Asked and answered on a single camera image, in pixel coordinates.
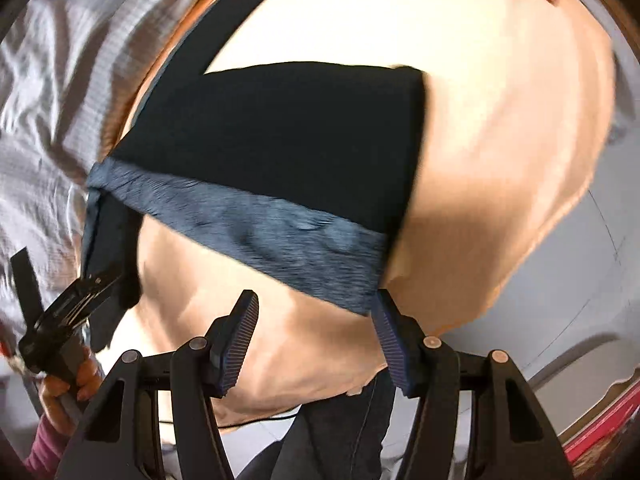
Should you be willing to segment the person's left hand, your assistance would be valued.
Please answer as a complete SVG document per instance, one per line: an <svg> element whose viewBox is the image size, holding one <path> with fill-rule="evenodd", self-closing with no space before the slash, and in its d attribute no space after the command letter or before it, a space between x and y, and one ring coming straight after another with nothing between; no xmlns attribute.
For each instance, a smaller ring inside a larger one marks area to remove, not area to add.
<svg viewBox="0 0 640 480"><path fill-rule="evenodd" d="M53 428L64 437L70 437L77 424L64 408L61 399L71 396L78 403L90 401L103 382L103 375L93 353L88 347L82 350L84 350L84 360L79 365L76 377L71 384L50 374L44 376L40 384L39 397L44 414Z"/></svg>

